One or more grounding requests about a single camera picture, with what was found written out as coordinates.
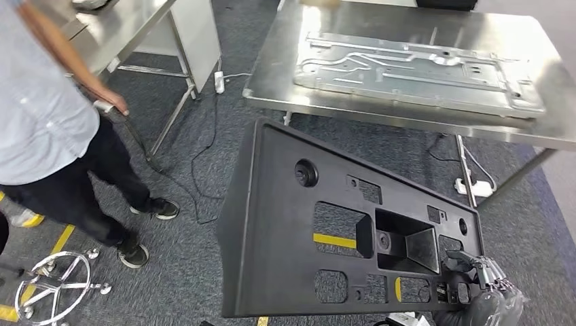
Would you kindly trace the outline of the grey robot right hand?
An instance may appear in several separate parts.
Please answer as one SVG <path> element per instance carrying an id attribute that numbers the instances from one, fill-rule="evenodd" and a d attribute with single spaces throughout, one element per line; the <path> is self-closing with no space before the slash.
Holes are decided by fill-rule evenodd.
<path id="1" fill-rule="evenodd" d="M 453 272 L 476 271 L 480 294 L 458 311 L 433 313 L 436 325 L 517 325 L 529 299 L 507 277 L 500 265 L 487 256 L 450 250 L 444 260 Z"/>

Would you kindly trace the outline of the person's left hand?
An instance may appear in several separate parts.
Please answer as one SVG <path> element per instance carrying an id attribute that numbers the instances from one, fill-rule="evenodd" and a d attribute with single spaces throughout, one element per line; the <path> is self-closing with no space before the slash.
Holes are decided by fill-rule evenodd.
<path id="1" fill-rule="evenodd" d="M 129 115 L 128 105 L 122 96 L 118 93 L 106 88 L 100 87 L 91 89 L 90 92 L 95 96 L 96 101 L 94 104 L 97 109 L 104 113 L 110 113 L 112 109 L 116 109 L 123 116 Z"/>

